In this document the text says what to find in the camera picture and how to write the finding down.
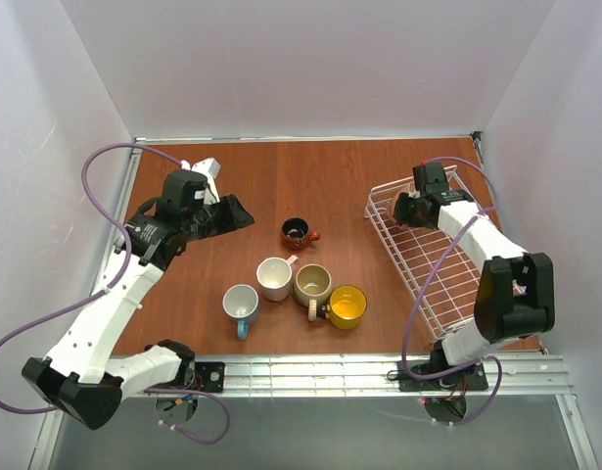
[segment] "brown wooden tabletop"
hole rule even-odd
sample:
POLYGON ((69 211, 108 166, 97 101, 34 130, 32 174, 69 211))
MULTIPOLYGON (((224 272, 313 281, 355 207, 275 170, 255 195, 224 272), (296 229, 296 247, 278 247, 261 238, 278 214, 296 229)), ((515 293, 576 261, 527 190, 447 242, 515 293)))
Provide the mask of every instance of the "brown wooden tabletop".
MULTIPOLYGON (((200 354, 396 353, 413 301, 372 224, 363 218, 368 192, 411 175, 411 168, 438 156, 477 162, 469 138, 329 142, 263 142, 168 145, 157 148, 196 163, 215 157, 220 196, 235 194, 255 225, 223 236, 192 242, 176 258, 144 300, 120 337, 115 353, 141 352, 146 345, 172 339, 200 354), (336 286, 352 284, 366 295, 361 324, 341 331, 329 321, 307 321, 306 308, 293 296, 273 303, 259 299, 259 317, 245 341, 222 309, 222 297, 235 284, 258 290, 255 270, 269 257, 292 252, 279 241, 281 224, 302 217, 322 238, 297 253, 297 265, 324 265, 336 286)), ((128 213, 158 196, 165 176, 176 169, 144 154, 128 213)), ((458 174, 475 198, 490 197, 477 173, 461 165, 458 174)), ((416 318, 411 352, 425 352, 432 336, 416 318)), ((537 339, 513 345, 538 349, 537 339)))

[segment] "blue mug handle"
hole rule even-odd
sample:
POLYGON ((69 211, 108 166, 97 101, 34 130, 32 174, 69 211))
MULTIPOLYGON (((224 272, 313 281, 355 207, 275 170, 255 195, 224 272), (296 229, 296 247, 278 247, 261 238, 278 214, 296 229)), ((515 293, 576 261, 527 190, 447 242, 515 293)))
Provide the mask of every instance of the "blue mug handle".
POLYGON ((238 321, 238 338, 246 340, 249 334, 249 325, 245 320, 238 321))

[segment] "dish rack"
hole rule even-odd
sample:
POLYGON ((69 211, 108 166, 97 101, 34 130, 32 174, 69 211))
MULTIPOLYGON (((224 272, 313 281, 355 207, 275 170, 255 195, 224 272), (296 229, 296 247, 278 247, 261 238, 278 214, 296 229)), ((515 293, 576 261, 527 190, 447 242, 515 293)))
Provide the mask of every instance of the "dish rack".
MULTIPOLYGON (((451 189, 468 191, 456 169, 456 165, 444 169, 451 189)), ((416 299, 451 240, 440 230, 400 228, 392 222, 388 218, 388 205, 401 190, 415 191, 413 176, 372 188, 364 217, 374 225, 407 290, 416 299)), ((441 340, 473 318, 478 289, 479 271, 456 247, 446 258, 420 305, 434 341, 441 340)))

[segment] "mug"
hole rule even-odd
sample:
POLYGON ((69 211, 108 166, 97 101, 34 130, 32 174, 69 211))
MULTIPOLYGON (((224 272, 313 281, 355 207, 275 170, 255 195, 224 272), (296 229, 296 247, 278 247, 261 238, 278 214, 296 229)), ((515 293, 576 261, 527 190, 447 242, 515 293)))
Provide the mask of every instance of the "mug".
POLYGON ((325 305, 319 305, 316 300, 310 301, 309 310, 314 309, 316 316, 331 320, 341 330, 351 330, 361 322, 367 306, 366 296, 359 289, 340 286, 333 291, 325 305))
POLYGON ((246 340, 249 326, 255 323, 259 314, 259 296, 255 289, 246 284, 238 284, 226 291, 222 307, 238 324, 238 338, 246 340))
POLYGON ((261 262, 257 268, 257 281, 261 286, 261 293, 269 301, 281 302, 290 295, 292 290, 292 264, 299 257, 291 256, 287 259, 268 258, 261 262))
POLYGON ((318 240, 320 234, 309 231, 309 225, 301 218, 289 218, 281 226, 281 243, 290 250, 301 250, 318 240))
POLYGON ((324 304, 333 291, 331 274, 320 264, 306 264, 294 279, 294 297, 302 306, 309 307, 309 321, 316 319, 317 306, 324 304), (312 301, 316 307, 310 308, 312 301))

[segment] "beige mug handle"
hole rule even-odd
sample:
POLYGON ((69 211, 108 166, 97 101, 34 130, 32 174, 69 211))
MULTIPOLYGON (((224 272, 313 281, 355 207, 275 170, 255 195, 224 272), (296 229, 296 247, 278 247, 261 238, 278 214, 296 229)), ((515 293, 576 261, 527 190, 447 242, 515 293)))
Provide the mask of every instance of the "beige mug handle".
POLYGON ((309 301, 309 313, 307 314, 309 321, 316 321, 318 316, 318 301, 311 299, 309 301))

